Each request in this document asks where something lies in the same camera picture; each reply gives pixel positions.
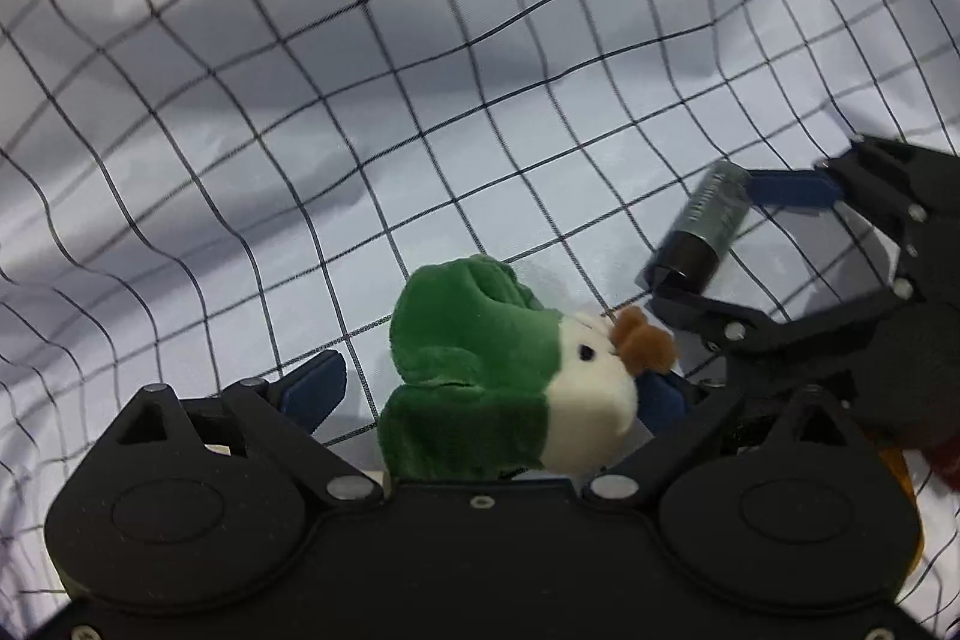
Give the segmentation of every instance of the battery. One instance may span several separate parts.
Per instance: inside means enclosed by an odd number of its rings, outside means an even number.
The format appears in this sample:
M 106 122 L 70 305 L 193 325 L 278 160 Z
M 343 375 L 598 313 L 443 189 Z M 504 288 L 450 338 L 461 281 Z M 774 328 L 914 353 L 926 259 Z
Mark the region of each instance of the battery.
M 750 209 L 750 172 L 718 161 L 704 175 L 664 242 L 637 277 L 637 285 L 702 293 Z

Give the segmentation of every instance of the grid cloth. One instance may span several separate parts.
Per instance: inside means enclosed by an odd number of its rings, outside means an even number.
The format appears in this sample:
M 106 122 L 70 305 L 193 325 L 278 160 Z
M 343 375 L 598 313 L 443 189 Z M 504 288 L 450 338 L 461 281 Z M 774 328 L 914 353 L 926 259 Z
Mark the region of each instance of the grid cloth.
M 954 28 L 960 0 L 0 0 L 0 624 L 64 602 L 44 514 L 139 386 L 336 348 L 318 438 L 376 468 L 411 271 L 483 251 L 547 305 L 640 301 L 718 157 L 956 152 Z M 710 292 L 789 319 L 884 284 L 890 251 L 843 210 L 755 213 Z M 944 634 L 960 504 L 910 466 L 904 606 Z

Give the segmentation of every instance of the plush toy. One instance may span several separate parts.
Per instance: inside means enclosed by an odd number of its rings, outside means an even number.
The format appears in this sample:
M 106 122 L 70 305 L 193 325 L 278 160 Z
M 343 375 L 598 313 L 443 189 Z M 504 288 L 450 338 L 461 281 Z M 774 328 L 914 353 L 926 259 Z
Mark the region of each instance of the plush toy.
M 418 269 L 390 327 L 403 383 L 377 428 L 391 479 L 580 475 L 610 463 L 637 418 L 635 370 L 673 362 L 669 335 L 642 317 L 613 330 L 628 371 L 610 325 L 544 309 L 505 263 Z

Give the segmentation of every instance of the silver screw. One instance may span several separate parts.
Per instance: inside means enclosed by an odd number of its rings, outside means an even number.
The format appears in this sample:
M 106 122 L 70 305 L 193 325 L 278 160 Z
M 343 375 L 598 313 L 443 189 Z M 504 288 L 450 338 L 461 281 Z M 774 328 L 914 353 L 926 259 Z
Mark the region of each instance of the silver screw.
M 330 480 L 326 493 L 340 501 L 357 501 L 373 494 L 376 484 L 363 475 L 341 475 Z
M 909 300 L 913 296 L 913 283 L 904 277 L 897 277 L 894 280 L 894 295 L 898 299 Z
M 100 640 L 100 633 L 93 627 L 80 626 L 70 630 L 70 640 Z
M 731 342 L 739 342 L 747 335 L 747 327 L 738 320 L 731 321 L 723 330 L 723 336 L 726 336 Z
M 906 208 L 906 214 L 910 215 L 910 220 L 916 220 L 917 223 L 925 223 L 926 210 L 919 204 L 911 204 Z
M 608 472 L 606 475 L 594 477 L 590 481 L 590 490 L 600 499 L 620 500 L 632 497 L 640 491 L 640 486 L 632 477 Z
M 470 506 L 474 510 L 489 510 L 495 504 L 496 499 L 486 494 L 477 494 L 475 497 L 470 497 Z

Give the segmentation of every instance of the white plush face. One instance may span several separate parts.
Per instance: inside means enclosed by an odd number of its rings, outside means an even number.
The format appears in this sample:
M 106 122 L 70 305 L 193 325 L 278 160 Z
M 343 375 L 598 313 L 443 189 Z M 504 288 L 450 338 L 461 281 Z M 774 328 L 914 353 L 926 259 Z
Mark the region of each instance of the white plush face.
M 613 351 L 610 329 L 589 316 L 560 319 L 560 371 L 546 386 L 544 469 L 583 475 L 608 465 L 637 420 L 634 379 Z

